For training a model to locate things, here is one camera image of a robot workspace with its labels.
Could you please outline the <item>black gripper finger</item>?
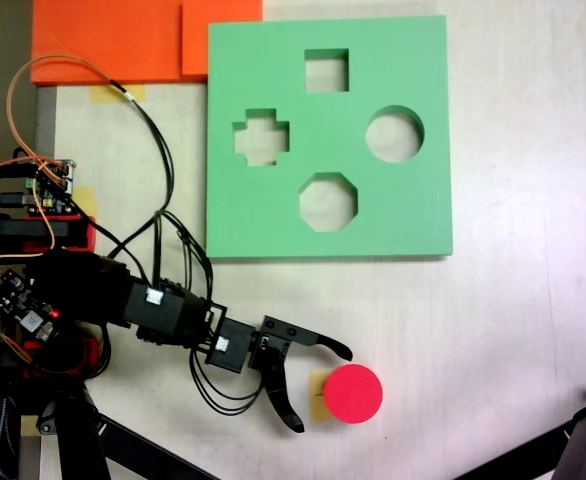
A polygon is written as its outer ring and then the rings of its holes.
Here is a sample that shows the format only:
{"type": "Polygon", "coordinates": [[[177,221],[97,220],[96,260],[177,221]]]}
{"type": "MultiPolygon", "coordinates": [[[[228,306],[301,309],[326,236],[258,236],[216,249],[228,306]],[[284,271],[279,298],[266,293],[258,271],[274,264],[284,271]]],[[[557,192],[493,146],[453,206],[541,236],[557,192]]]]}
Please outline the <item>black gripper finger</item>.
{"type": "Polygon", "coordinates": [[[293,432],[304,433],[304,424],[289,400],[281,351],[273,347],[266,348],[261,374],[267,396],[280,420],[293,432]]]}
{"type": "Polygon", "coordinates": [[[345,345],[345,344],[343,344],[343,343],[341,343],[331,337],[328,337],[328,336],[325,336],[322,334],[317,334],[316,335],[316,344],[329,348],[338,357],[342,358],[343,360],[346,360],[346,361],[353,360],[353,353],[352,353],[351,349],[347,345],[345,345]]]}

